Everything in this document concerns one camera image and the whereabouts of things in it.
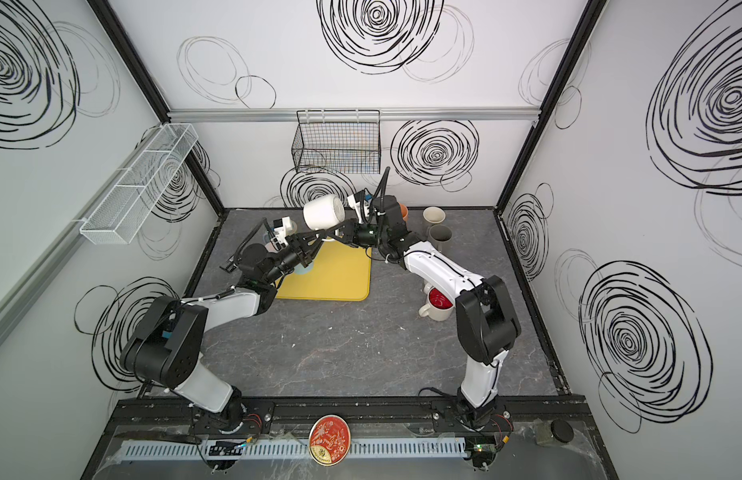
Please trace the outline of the orange mug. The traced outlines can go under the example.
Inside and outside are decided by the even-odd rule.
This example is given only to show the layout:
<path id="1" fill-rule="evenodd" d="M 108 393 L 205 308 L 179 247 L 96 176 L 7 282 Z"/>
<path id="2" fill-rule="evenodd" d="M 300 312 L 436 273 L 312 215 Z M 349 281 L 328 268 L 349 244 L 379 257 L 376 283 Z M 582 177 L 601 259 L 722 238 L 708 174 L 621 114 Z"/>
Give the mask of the orange mug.
<path id="1" fill-rule="evenodd" d="M 403 221 L 404 222 L 407 222 L 408 221 L 408 218 L 409 218 L 408 207 L 406 205 L 403 205 L 403 204 L 400 204 L 399 207 L 400 207 L 400 211 L 401 211 L 401 215 L 402 215 Z"/>

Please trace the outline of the white ribbed mug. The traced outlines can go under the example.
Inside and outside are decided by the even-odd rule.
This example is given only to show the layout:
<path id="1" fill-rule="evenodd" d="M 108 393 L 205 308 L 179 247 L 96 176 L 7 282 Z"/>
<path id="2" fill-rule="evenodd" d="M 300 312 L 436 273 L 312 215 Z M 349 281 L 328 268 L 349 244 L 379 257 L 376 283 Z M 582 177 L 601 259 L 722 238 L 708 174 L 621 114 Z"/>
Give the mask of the white ribbed mug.
<path id="1" fill-rule="evenodd" d="M 308 202 L 303 217 L 310 230 L 330 229 L 346 219 L 345 208 L 338 194 L 329 194 Z"/>

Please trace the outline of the small grey mug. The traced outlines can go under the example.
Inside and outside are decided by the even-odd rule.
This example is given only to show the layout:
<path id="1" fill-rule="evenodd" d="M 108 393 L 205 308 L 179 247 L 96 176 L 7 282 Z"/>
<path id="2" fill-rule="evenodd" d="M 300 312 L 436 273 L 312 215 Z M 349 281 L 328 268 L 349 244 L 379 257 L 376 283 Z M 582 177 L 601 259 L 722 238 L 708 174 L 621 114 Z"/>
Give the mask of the small grey mug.
<path id="1" fill-rule="evenodd" d="M 447 217 L 446 212 L 442 208 L 436 206 L 425 208 L 422 215 L 429 227 L 442 224 Z"/>

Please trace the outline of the large grey-beige mug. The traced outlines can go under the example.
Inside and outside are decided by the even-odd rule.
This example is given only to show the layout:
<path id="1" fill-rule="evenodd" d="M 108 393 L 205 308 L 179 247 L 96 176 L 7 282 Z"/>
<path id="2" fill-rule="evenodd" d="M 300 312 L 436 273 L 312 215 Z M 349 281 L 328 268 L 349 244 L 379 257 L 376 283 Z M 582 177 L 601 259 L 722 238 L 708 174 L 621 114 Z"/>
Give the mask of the large grey-beige mug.
<path id="1" fill-rule="evenodd" d="M 427 235 L 428 241 L 441 253 L 446 251 L 453 239 L 453 231 L 443 224 L 431 225 Z"/>

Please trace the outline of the cream mug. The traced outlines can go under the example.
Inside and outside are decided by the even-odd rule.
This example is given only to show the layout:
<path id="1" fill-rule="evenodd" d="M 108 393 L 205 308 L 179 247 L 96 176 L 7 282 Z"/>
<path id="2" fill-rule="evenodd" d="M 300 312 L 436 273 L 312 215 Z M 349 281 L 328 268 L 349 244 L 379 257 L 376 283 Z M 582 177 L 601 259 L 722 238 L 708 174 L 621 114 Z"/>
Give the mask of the cream mug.
<path id="1" fill-rule="evenodd" d="M 436 288 L 427 292 L 426 302 L 419 309 L 418 316 L 429 318 L 436 322 L 444 322 L 450 318 L 454 312 L 453 302 Z"/>

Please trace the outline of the light blue mug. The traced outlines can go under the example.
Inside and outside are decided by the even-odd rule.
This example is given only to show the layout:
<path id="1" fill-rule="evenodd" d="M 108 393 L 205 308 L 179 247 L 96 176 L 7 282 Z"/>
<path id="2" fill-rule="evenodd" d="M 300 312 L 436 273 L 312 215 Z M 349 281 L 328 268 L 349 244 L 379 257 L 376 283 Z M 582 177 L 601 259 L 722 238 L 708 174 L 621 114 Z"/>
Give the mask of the light blue mug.
<path id="1" fill-rule="evenodd" d="M 310 263 L 310 264 L 309 264 L 309 265 L 307 265 L 307 266 L 304 266 L 304 265 L 301 265 L 301 264 L 299 264 L 299 265 L 297 265 L 297 266 L 296 266 L 296 267 L 294 268 L 294 273 L 295 273 L 296 275 L 306 275 L 306 274 L 308 274 L 309 272 L 311 272 L 311 271 L 313 270 L 313 268 L 314 268 L 314 267 L 315 267 L 315 263 L 314 263 L 314 262 Z"/>

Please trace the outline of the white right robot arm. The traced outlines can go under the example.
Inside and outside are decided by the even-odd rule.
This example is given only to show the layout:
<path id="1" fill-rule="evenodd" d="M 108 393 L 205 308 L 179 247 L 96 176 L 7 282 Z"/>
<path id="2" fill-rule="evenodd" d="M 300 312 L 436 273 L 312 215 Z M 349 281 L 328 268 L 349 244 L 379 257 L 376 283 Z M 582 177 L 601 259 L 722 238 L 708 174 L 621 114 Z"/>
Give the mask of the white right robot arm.
<path id="1" fill-rule="evenodd" d="M 455 307 L 457 336 L 466 352 L 458 407 L 472 421 L 499 410 L 500 373 L 522 327 L 500 277 L 473 273 L 411 231 L 393 196 L 377 201 L 375 218 L 346 219 L 327 228 L 327 236 L 358 248 L 375 248 L 442 293 Z"/>

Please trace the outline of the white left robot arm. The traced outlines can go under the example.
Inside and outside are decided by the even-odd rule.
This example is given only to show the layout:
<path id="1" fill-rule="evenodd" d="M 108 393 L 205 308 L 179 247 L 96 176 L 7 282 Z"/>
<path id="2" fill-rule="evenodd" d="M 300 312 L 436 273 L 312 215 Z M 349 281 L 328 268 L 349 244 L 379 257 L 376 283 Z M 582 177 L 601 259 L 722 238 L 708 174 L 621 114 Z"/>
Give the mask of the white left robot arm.
<path id="1" fill-rule="evenodd" d="M 297 266 L 309 266 L 325 238 L 324 230 L 296 233 L 277 252 L 262 244 L 247 245 L 236 255 L 241 262 L 237 284 L 206 297 L 156 298 L 123 348 L 120 366 L 138 380 L 162 385 L 208 414 L 235 422 L 246 407 L 238 389 L 202 364 L 204 335 L 266 313 L 282 281 Z"/>

